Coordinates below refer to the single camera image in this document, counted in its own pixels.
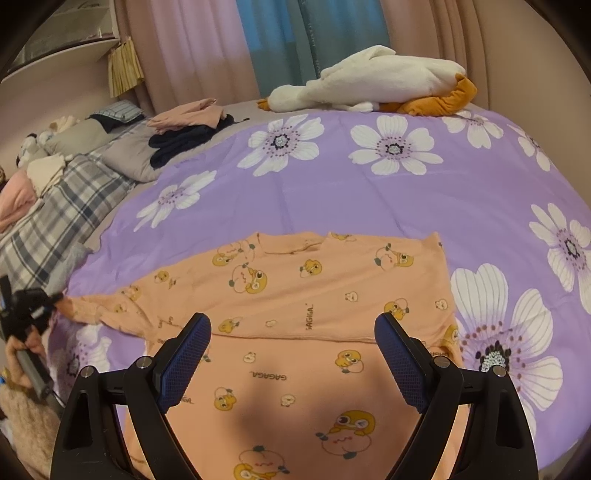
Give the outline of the person's left hand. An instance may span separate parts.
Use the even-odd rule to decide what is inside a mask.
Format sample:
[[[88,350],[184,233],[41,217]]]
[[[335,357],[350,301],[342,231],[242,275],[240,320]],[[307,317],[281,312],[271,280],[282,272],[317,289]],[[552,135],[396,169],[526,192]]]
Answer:
[[[43,344],[42,336],[35,326],[32,326],[25,341],[10,336],[6,341],[5,354],[7,368],[10,372],[11,381],[27,390],[33,388],[29,375],[23,369],[17,353],[20,351],[31,351],[34,355],[46,360],[47,355]]]

